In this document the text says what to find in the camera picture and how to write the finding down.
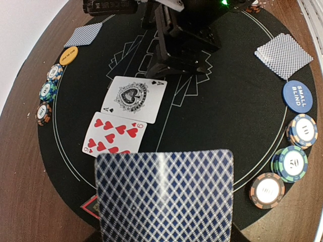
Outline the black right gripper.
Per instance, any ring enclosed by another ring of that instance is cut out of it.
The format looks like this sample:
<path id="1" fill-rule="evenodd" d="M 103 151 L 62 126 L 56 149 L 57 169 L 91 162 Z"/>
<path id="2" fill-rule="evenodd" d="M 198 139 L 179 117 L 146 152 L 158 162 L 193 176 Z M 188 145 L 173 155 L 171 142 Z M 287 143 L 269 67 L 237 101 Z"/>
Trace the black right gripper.
<path id="1" fill-rule="evenodd" d="M 156 46 L 146 77 L 207 72 L 204 51 L 214 53 L 221 43 L 211 25 L 227 12 L 238 12 L 252 1 L 146 1 L 142 28 L 157 28 Z"/>

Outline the brown chip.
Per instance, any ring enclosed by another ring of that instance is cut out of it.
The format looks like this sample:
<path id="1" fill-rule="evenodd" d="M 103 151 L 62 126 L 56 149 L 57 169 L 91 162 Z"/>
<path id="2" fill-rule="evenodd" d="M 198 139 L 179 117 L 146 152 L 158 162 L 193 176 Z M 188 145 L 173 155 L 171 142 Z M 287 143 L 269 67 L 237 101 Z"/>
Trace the brown chip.
<path id="1" fill-rule="evenodd" d="M 245 11 L 248 13 L 259 13 L 260 8 L 260 5 L 250 5 L 245 9 Z"/>
<path id="2" fill-rule="evenodd" d="M 52 115 L 52 108 L 47 102 L 41 103 L 35 114 L 35 119 L 40 126 L 44 126 L 49 123 Z"/>
<path id="3" fill-rule="evenodd" d="M 285 185 L 275 173 L 259 175 L 252 183 L 249 197 L 259 209 L 271 209 L 277 206 L 285 194 Z"/>

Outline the ace of spades card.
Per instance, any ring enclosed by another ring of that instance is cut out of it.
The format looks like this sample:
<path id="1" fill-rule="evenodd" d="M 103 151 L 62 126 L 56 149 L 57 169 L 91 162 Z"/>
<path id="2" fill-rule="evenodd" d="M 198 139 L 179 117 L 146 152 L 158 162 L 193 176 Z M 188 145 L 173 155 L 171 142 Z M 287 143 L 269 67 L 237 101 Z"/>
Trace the ace of spades card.
<path id="1" fill-rule="evenodd" d="M 164 80 L 116 76 L 100 111 L 154 124 L 166 87 Z"/>

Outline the card dealt to big blind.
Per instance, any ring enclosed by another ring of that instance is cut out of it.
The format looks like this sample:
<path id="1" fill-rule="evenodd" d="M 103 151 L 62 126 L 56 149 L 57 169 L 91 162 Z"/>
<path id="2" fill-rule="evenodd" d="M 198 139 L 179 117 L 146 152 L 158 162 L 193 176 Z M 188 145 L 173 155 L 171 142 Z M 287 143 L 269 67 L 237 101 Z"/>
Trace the card dealt to big blind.
<path id="1" fill-rule="evenodd" d="M 103 23 L 95 23 L 76 28 L 72 36 L 65 43 L 64 48 L 90 45 L 97 37 L 102 26 Z"/>

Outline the card dealt to small blind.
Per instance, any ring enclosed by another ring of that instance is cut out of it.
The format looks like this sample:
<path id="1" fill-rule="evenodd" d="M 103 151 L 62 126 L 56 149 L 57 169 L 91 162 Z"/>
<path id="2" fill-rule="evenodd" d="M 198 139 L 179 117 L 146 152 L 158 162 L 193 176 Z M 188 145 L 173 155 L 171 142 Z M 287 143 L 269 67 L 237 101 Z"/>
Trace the card dealt to small blind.
<path id="1" fill-rule="evenodd" d="M 313 61 L 313 57 L 291 35 L 285 33 L 258 47 L 254 54 L 283 80 L 288 80 Z"/>

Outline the yellow big blind button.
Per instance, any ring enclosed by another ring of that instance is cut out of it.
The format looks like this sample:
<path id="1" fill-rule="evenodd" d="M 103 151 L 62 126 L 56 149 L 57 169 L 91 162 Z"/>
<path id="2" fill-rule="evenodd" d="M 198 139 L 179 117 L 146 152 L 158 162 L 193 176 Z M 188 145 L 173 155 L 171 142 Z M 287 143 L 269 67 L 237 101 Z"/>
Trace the yellow big blind button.
<path id="1" fill-rule="evenodd" d="M 69 65 L 78 55 L 78 47 L 72 46 L 67 48 L 61 55 L 59 63 L 61 66 Z"/>

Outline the nine of hearts card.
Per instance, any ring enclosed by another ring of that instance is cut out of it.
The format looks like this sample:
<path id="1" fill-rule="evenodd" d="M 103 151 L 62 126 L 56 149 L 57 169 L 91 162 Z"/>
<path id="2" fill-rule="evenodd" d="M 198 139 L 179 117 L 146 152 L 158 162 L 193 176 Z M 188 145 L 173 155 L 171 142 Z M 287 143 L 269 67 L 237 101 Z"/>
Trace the nine of hearts card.
<path id="1" fill-rule="evenodd" d="M 137 153 L 146 128 L 147 123 L 96 112 L 82 152 L 93 157 L 101 153 Z"/>

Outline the blue small blind button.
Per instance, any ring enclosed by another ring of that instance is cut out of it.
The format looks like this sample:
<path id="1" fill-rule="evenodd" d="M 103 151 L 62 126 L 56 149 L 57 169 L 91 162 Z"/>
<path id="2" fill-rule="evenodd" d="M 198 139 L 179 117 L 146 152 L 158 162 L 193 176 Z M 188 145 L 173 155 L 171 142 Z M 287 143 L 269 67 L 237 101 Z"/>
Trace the blue small blind button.
<path id="1" fill-rule="evenodd" d="M 295 113 L 307 113 L 312 109 L 312 93 L 310 89 L 300 81 L 288 81 L 283 87 L 282 96 L 285 104 Z"/>

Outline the blue white chip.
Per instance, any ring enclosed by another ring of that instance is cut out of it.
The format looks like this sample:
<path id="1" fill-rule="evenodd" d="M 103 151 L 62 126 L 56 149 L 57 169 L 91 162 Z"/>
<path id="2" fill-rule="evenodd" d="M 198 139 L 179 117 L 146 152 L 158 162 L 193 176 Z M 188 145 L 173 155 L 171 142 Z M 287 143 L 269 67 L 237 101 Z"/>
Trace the blue white chip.
<path id="1" fill-rule="evenodd" d="M 58 81 L 63 75 L 63 67 L 60 64 L 55 64 L 47 73 L 48 81 Z"/>
<path id="2" fill-rule="evenodd" d="M 318 138 L 318 129 L 315 120 L 307 114 L 298 114 L 287 126 L 288 141 L 305 150 L 311 147 Z"/>

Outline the green chip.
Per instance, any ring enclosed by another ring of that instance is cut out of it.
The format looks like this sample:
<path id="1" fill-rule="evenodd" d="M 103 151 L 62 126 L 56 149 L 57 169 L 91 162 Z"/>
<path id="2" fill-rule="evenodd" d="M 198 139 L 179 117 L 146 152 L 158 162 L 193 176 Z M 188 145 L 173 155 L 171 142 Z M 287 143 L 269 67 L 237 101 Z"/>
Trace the green chip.
<path id="1" fill-rule="evenodd" d="M 39 91 L 39 99 L 51 103 L 56 98 L 58 88 L 56 84 L 52 81 L 47 81 L 44 83 Z"/>
<path id="2" fill-rule="evenodd" d="M 281 177 L 285 183 L 301 180 L 308 169 L 308 159 L 298 146 L 288 146 L 275 152 L 270 162 L 271 171 Z"/>

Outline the blue patterned card deck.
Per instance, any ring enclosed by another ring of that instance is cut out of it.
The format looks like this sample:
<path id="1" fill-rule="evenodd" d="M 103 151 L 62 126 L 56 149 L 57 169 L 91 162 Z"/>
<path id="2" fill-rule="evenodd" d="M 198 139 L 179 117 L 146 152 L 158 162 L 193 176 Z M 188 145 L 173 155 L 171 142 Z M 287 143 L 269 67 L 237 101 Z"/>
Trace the blue patterned card deck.
<path id="1" fill-rule="evenodd" d="M 230 150 L 104 153 L 94 168 L 103 241 L 230 240 Z"/>

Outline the red triangular all-in marker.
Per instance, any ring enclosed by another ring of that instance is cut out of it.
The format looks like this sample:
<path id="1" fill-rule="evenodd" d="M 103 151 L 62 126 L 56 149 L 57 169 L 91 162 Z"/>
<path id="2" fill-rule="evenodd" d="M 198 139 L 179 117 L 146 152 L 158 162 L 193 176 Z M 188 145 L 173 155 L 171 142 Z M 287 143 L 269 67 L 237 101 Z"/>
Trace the red triangular all-in marker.
<path id="1" fill-rule="evenodd" d="M 96 219 L 100 220 L 99 217 L 99 205 L 97 202 L 97 195 L 93 195 L 89 200 L 81 205 L 81 208 L 87 212 L 88 214 L 92 215 Z"/>

